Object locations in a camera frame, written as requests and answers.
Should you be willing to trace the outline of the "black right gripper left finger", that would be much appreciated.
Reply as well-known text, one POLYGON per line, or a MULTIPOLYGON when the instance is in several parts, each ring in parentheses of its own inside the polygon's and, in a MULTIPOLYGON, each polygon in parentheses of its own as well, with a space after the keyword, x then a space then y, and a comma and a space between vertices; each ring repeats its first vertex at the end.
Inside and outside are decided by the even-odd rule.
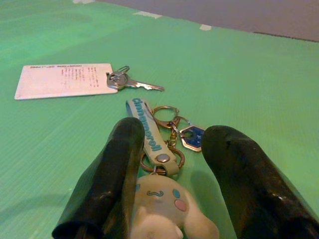
POLYGON ((127 239, 145 131, 141 121, 119 120, 75 189, 52 231, 55 239, 127 239))

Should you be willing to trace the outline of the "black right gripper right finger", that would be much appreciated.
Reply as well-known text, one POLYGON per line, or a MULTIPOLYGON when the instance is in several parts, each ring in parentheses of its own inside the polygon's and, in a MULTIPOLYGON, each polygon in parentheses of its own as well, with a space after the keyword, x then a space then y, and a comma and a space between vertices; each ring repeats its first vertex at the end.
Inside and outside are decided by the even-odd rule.
POLYGON ((256 141, 214 125, 205 130, 201 149, 239 239, 318 238, 318 217, 256 141))

